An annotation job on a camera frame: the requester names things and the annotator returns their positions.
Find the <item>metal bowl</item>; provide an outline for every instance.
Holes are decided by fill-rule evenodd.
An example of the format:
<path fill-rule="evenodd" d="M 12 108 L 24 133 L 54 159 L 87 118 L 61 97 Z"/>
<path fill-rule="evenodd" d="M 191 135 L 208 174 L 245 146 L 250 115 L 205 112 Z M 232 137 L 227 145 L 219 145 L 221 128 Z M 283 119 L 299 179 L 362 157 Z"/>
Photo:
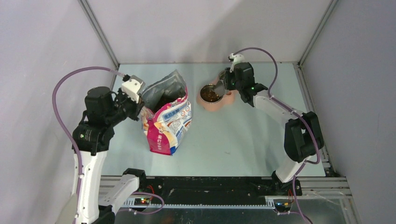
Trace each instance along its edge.
<path fill-rule="evenodd" d="M 204 85 L 204 87 L 202 87 L 201 90 L 199 91 L 199 97 L 201 98 L 201 100 L 203 100 L 204 102 L 206 102 L 206 103 L 208 103 L 208 104 L 215 104 L 215 103 L 219 102 L 223 97 L 219 97 L 219 99 L 218 99 L 217 101 L 215 101 L 215 102 L 208 102 L 208 101 L 206 101 L 206 100 L 204 100 L 204 99 L 202 98 L 202 93 L 203 93 L 204 91 L 213 90 L 213 88 L 214 88 L 214 85 L 213 85 L 213 84 Z"/>

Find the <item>wire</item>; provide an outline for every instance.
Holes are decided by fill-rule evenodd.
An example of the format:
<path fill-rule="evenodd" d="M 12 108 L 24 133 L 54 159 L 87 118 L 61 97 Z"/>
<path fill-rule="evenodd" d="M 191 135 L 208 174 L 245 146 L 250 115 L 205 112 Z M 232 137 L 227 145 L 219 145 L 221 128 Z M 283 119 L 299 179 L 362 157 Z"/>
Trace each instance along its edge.
<path fill-rule="evenodd" d="M 151 189 L 151 193 L 155 194 L 153 186 L 148 185 L 147 188 L 150 188 Z"/>
<path fill-rule="evenodd" d="M 301 217 L 304 219 L 304 221 L 309 221 L 309 219 L 306 219 L 306 218 L 305 218 L 306 215 L 304 215 L 303 212 L 301 211 L 300 205 L 299 205 L 298 200 L 297 200 L 297 194 L 296 194 L 296 188 L 295 188 L 295 185 L 296 185 L 296 176 L 301 172 L 301 170 L 304 168 L 304 166 L 305 166 L 306 163 L 310 163 L 310 164 L 319 164 L 319 163 L 320 163 L 320 152 L 319 152 L 318 144 L 317 144 L 316 139 L 315 139 L 315 136 L 314 136 L 314 134 L 313 134 L 311 128 L 310 128 L 309 125 L 307 124 L 307 122 L 306 122 L 299 114 L 297 114 L 292 108 L 288 107 L 287 105 L 285 105 L 284 103 L 282 103 L 281 101 L 279 101 L 278 99 L 276 99 L 276 98 L 271 94 L 272 86 L 274 85 L 276 79 L 278 78 L 278 65 L 276 64 L 275 58 L 274 58 L 268 51 L 266 51 L 266 50 L 264 50 L 264 49 L 261 49 L 261 48 L 244 48 L 244 49 L 241 49 L 241 50 L 236 51 L 236 52 L 234 53 L 234 55 L 235 55 L 235 54 L 238 54 L 238 53 L 240 53 L 240 52 L 243 52 L 243 51 L 245 51 L 245 50 L 250 50 L 250 49 L 252 49 L 252 50 L 259 50 L 259 51 L 262 51 L 262 52 L 266 53 L 266 54 L 272 59 L 272 61 L 274 62 L 274 65 L 275 65 L 275 76 L 274 76 L 274 80 L 272 80 L 271 85 L 269 85 L 269 88 L 268 88 L 268 96 L 269 96 L 269 98 L 270 98 L 271 100 L 273 100 L 273 101 L 276 102 L 278 105 L 280 105 L 281 107 L 283 107 L 284 109 L 286 109 L 287 111 L 289 111 L 290 113 L 292 113 L 292 114 L 295 115 L 298 119 L 301 120 L 301 122 L 304 124 L 306 130 L 308 131 L 308 133 L 309 133 L 309 135 L 310 135 L 310 137 L 311 137 L 311 139 L 312 139 L 313 145 L 314 145 L 314 147 L 315 147 L 316 159 L 317 159 L 317 160 L 316 160 L 315 162 L 312 162 L 312 161 L 309 161 L 309 160 L 305 160 L 304 163 L 301 165 L 300 169 L 298 169 L 298 171 L 293 175 L 293 181 L 292 181 L 292 184 L 293 184 L 293 194 L 294 194 L 294 198 L 296 199 L 296 204 L 297 204 L 297 207 L 298 207 L 298 212 L 299 212 L 299 214 L 301 215 Z"/>
<path fill-rule="evenodd" d="M 141 211 L 136 211 L 136 210 L 133 210 L 132 208 L 128 208 L 128 209 L 121 209 L 121 210 L 118 210 L 118 212 L 121 212 L 121 211 L 133 211 L 135 214 L 142 214 L 142 215 L 151 215 L 151 214 L 154 214 L 154 213 L 157 213 L 157 212 L 159 212 L 164 206 L 165 206 L 165 201 L 163 200 L 163 198 L 162 197 L 160 197 L 159 195 L 155 195 L 155 194 L 151 194 L 151 193 L 147 193 L 147 192 L 137 192 L 137 191 L 135 191 L 134 193 L 132 193 L 133 195 L 149 195 L 149 196 L 154 196 L 154 197 L 156 197 L 156 198 L 158 198 L 158 199 L 160 199 L 161 200 L 161 207 L 159 208 L 159 209 L 157 209 L 157 210 L 155 210 L 155 211 L 151 211 L 151 212 L 141 212 Z"/>
<path fill-rule="evenodd" d="M 279 212 L 279 211 L 277 211 L 276 209 L 274 209 L 274 210 L 272 210 L 272 211 L 275 212 L 277 215 L 290 215 L 290 214 L 298 214 L 298 215 L 300 215 L 300 213 L 298 213 L 298 212 L 296 212 L 296 211 Z M 307 221 L 308 221 L 310 224 L 313 224 L 313 221 L 312 221 L 310 218 L 308 218 L 308 216 L 304 215 L 304 217 L 307 219 Z"/>
<path fill-rule="evenodd" d="M 77 155 L 77 161 L 78 161 L 78 179 L 77 179 L 77 189 L 76 189 L 76 194 L 77 194 L 77 205 L 80 199 L 80 190 L 81 190 L 81 175 L 83 175 L 83 164 L 82 164 L 82 159 L 81 159 L 81 152 L 77 146 L 76 141 L 73 139 L 72 135 L 70 134 L 69 130 L 67 130 L 66 126 L 64 125 L 60 115 L 59 115 L 59 111 L 58 111 L 58 106 L 57 106 L 57 93 L 59 90 L 59 87 L 62 85 L 62 83 L 64 81 L 66 81 L 66 79 L 70 78 L 73 75 L 76 75 L 77 73 L 83 72 L 83 71 L 88 71 L 88 70 L 105 70 L 105 71 L 109 71 L 115 75 L 124 77 L 125 74 L 114 71 L 110 68 L 106 68 L 106 67 L 99 67 L 99 66 L 92 66 L 92 67 L 86 67 L 86 68 L 81 68 L 81 69 L 77 69 L 75 71 L 70 72 L 69 74 L 65 75 L 61 80 L 59 80 L 59 82 L 57 83 L 57 85 L 54 88 L 54 91 L 52 92 L 52 107 L 54 109 L 54 113 L 55 113 L 55 117 L 57 118 L 61 128 L 63 129 L 63 131 L 66 133 L 67 137 L 69 138 L 69 140 L 71 141 L 73 147 L 74 147 L 74 152 Z"/>
<path fill-rule="evenodd" d="M 288 201 L 289 201 L 289 203 L 293 203 L 294 202 L 294 196 L 293 196 L 293 192 L 291 192 L 291 190 L 289 189 L 289 192 L 288 192 Z"/>

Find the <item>pink bowl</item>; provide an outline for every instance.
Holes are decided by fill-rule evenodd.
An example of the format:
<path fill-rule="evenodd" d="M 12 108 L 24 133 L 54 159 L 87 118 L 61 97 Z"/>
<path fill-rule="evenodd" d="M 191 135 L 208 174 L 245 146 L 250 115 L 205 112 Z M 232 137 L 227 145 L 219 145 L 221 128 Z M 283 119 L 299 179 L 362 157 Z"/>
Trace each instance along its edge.
<path fill-rule="evenodd" d="M 197 103 L 205 108 L 207 111 L 217 111 L 224 105 L 229 105 L 232 104 L 235 101 L 235 94 L 236 90 L 229 91 L 226 95 L 224 95 L 221 99 L 219 99 L 216 102 L 207 102 L 202 99 L 201 97 L 201 91 L 203 88 L 210 88 L 211 86 L 214 86 L 218 80 L 221 78 L 222 75 L 224 75 L 225 71 L 221 71 L 217 78 L 213 80 L 210 84 L 203 86 L 202 88 L 199 89 L 199 92 L 197 94 Z"/>

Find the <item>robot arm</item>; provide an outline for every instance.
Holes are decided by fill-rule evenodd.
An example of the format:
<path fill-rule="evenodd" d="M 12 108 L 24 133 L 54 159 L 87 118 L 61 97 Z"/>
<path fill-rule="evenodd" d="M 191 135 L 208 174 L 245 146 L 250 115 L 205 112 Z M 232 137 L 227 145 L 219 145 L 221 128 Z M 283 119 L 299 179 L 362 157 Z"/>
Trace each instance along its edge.
<path fill-rule="evenodd" d="M 113 128 L 126 118 L 138 120 L 144 105 L 139 92 L 145 83 L 136 76 L 126 76 L 123 81 L 118 93 L 111 92 L 108 87 L 88 91 L 86 111 L 72 134 L 81 153 L 83 168 L 83 175 L 78 175 L 78 158 L 74 154 L 73 190 L 79 197 L 77 224 L 114 223 L 115 214 L 125 200 L 139 188 L 145 188 L 144 171 L 127 169 L 119 183 L 98 202 L 102 167 L 114 136 Z"/>
<path fill-rule="evenodd" d="M 272 179 L 280 184 L 289 183 L 303 162 L 316 153 L 308 132 L 304 133 L 304 124 L 295 114 L 307 122 L 314 133 L 319 149 L 321 149 L 324 142 L 318 117 L 314 112 L 303 113 L 273 96 L 270 97 L 268 88 L 255 82 L 253 67 L 250 63 L 245 62 L 243 56 L 231 54 L 229 59 L 233 64 L 231 68 L 226 68 L 224 79 L 219 80 L 214 91 L 222 96 L 226 91 L 237 90 L 243 102 L 263 110 L 285 128 L 284 150 L 286 157 L 281 166 L 273 172 Z"/>

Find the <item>white bracket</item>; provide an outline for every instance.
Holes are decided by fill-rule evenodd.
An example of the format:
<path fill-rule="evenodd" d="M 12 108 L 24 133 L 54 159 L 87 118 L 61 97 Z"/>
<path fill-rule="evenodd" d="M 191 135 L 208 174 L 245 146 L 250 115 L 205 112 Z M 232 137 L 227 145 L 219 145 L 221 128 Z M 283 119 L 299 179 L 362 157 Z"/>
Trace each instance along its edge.
<path fill-rule="evenodd" d="M 91 152 L 80 151 L 83 175 L 78 175 L 78 159 L 74 154 L 75 172 L 73 192 L 76 191 L 77 181 L 81 178 L 80 196 L 77 206 L 76 223 L 92 223 L 99 217 L 98 193 L 100 173 L 107 156 L 107 151 L 98 152 L 92 156 Z"/>
<path fill-rule="evenodd" d="M 117 214 L 118 209 L 120 209 L 129 196 L 137 191 L 138 188 L 138 177 L 132 174 L 123 175 L 121 180 L 99 201 L 99 205 L 111 205 L 113 207 L 112 211 Z"/>
<path fill-rule="evenodd" d="M 285 156 L 282 164 L 276 169 L 275 174 L 279 178 L 282 183 L 289 182 L 293 179 L 293 176 L 303 165 L 304 161 L 298 163 L 296 161 L 291 160 L 288 156 Z"/>
<path fill-rule="evenodd" d="M 278 105 L 274 100 L 272 100 L 269 97 L 267 90 L 258 92 L 257 95 L 255 95 L 253 98 L 253 103 L 257 109 L 264 111 L 272 119 L 274 119 L 276 122 L 278 122 L 283 128 L 285 127 L 285 124 L 290 119 L 297 119 L 297 117 L 294 114 L 292 114 L 285 108 Z M 296 112 L 298 115 L 300 115 L 300 116 L 303 115 L 302 111 L 296 110 L 291 106 L 289 106 L 289 107 L 293 110 L 293 112 Z"/>
<path fill-rule="evenodd" d="M 121 84 L 121 90 L 126 93 L 132 101 L 138 103 L 139 102 L 139 92 L 145 86 L 143 80 L 138 78 L 137 76 L 131 76 L 131 78 Z"/>
<path fill-rule="evenodd" d="M 241 62 L 245 62 L 245 57 L 243 55 L 241 55 L 241 54 L 237 54 L 237 55 L 230 54 L 230 56 L 228 58 L 229 59 L 233 59 L 233 64 L 231 65 L 230 72 L 234 71 L 234 66 L 236 64 L 241 63 Z"/>

